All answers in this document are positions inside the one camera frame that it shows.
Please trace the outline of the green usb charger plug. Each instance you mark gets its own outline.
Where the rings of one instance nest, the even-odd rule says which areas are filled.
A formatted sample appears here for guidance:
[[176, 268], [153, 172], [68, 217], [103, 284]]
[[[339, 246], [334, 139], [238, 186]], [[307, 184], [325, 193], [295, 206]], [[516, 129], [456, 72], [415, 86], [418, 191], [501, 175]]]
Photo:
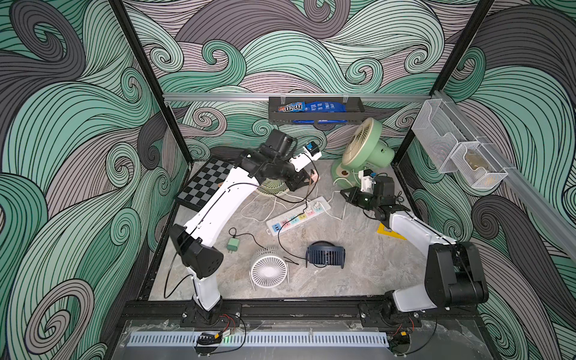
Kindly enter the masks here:
[[231, 237], [226, 245], [226, 249], [230, 252], [237, 252], [239, 249], [240, 241], [238, 238]]

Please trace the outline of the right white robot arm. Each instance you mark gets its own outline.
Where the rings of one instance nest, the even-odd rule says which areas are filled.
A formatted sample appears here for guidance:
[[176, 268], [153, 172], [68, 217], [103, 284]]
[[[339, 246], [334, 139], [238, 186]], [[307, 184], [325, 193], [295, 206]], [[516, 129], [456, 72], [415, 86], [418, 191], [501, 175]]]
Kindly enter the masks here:
[[369, 187], [349, 187], [340, 195], [347, 203], [373, 212], [375, 220], [408, 240], [426, 260], [423, 282], [392, 291], [390, 310], [409, 313], [485, 303], [489, 290], [479, 249], [417, 218], [398, 202], [392, 178], [377, 175], [367, 180]]

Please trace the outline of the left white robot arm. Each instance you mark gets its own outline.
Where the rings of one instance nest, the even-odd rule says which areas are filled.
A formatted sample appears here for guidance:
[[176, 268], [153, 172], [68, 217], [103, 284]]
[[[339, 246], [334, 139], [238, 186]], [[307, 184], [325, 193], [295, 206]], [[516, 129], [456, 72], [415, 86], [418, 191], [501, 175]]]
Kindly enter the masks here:
[[174, 225], [169, 236], [193, 281], [193, 300], [211, 312], [221, 303], [216, 272], [224, 255], [214, 247], [224, 225], [238, 207], [266, 180], [281, 180], [290, 191], [311, 183], [305, 167], [321, 156], [320, 147], [311, 141], [294, 155], [297, 140], [273, 130], [258, 148], [240, 152], [223, 184], [207, 204], [184, 225]]

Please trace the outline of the pink usb charger plug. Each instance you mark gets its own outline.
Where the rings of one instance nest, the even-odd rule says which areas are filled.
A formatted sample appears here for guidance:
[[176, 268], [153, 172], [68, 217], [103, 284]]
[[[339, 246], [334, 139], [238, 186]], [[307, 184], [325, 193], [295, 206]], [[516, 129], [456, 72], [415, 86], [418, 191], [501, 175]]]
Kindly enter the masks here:
[[316, 170], [312, 169], [310, 171], [310, 174], [309, 174], [308, 184], [310, 186], [315, 185], [318, 182], [319, 178], [320, 178], [320, 176], [319, 176], [318, 172]]

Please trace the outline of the white power strip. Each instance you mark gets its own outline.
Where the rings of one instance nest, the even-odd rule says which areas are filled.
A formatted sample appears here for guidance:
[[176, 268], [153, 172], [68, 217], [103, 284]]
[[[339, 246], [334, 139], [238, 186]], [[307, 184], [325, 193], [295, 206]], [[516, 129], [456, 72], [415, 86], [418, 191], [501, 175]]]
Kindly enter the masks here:
[[292, 228], [299, 227], [304, 223], [325, 214], [332, 207], [328, 201], [319, 196], [306, 204], [297, 206], [283, 214], [273, 217], [271, 220], [265, 222], [270, 236], [276, 236], [279, 232], [291, 230]]

